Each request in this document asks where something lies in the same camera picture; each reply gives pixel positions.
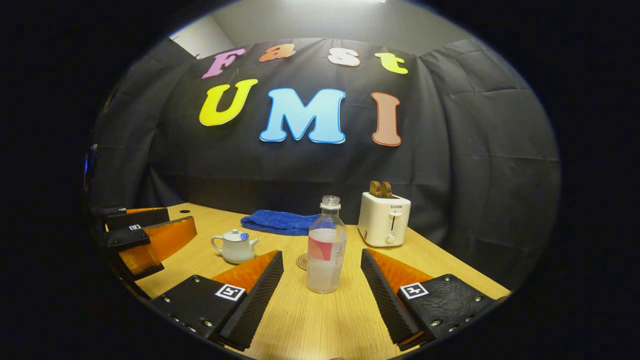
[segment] blue towel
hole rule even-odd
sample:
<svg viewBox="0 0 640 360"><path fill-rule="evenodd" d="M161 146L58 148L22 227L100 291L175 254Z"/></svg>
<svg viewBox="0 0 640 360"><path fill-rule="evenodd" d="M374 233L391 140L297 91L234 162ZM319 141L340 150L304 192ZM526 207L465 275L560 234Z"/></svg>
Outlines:
<svg viewBox="0 0 640 360"><path fill-rule="evenodd" d="M242 226L251 229L280 235L309 235L309 226L320 217L318 215L302 216L280 211L258 210L251 216L240 220Z"/></svg>

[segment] teapot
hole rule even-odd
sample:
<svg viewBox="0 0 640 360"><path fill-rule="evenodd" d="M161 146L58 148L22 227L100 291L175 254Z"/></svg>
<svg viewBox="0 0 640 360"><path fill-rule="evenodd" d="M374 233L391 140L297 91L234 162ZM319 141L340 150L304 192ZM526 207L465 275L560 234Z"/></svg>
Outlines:
<svg viewBox="0 0 640 360"><path fill-rule="evenodd" d="M222 239L222 249L216 246L215 239ZM241 264L255 257L253 246L260 241L258 238L249 240L249 234L233 229L222 236L216 235L211 238L211 245L220 251L222 257L230 263Z"/></svg>

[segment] pink letter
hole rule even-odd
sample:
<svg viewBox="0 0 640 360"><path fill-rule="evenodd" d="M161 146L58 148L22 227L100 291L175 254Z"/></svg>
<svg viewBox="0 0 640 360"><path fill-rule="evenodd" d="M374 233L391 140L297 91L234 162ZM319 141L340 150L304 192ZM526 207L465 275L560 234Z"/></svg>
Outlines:
<svg viewBox="0 0 640 360"><path fill-rule="evenodd" d="M378 103L378 130L373 134L373 141L386 146L398 146L402 139L398 135L396 107L400 100L383 92L373 92L371 97Z"/></svg>
<svg viewBox="0 0 640 360"><path fill-rule="evenodd" d="M236 49L227 51L226 53L216 55L215 60L213 60L213 64L209 68L206 74L202 76L203 79L210 78L211 76L216 76L222 74L222 66L228 67L232 62L236 59L236 56L240 56L244 54L244 49Z"/></svg>

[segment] white toaster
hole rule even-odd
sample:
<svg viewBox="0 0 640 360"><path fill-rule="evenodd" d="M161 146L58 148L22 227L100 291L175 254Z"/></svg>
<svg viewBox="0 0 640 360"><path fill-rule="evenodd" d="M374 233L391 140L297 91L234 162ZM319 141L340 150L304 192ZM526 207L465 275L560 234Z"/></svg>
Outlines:
<svg viewBox="0 0 640 360"><path fill-rule="evenodd" d="M404 243L411 201L392 196L393 199L382 199L368 192L362 193L358 230L370 246L389 247Z"/></svg>

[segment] table surface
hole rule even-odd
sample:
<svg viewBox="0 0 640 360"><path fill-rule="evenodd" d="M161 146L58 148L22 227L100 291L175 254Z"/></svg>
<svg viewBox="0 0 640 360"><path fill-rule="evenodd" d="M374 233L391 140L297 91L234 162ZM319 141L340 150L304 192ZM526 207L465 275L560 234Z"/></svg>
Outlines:
<svg viewBox="0 0 640 360"><path fill-rule="evenodd" d="M338 289L316 294L305 285L306 271L296 259L307 251L307 236L282 236L241 227L244 214L185 203L168 207L171 220L193 216L198 235L163 261L164 270L136 281L154 298L190 275L213 277L235 265L211 246L211 236L242 229L255 244L256 255L282 250L284 273L250 348L242 354L256 359L329 360L389 359L400 351L391 342L369 284L360 269L362 249L368 248L358 227L347 225L348 239ZM493 299L509 295L487 276L474 270L415 231L407 229L404 244L372 248L433 277L453 274Z"/></svg>

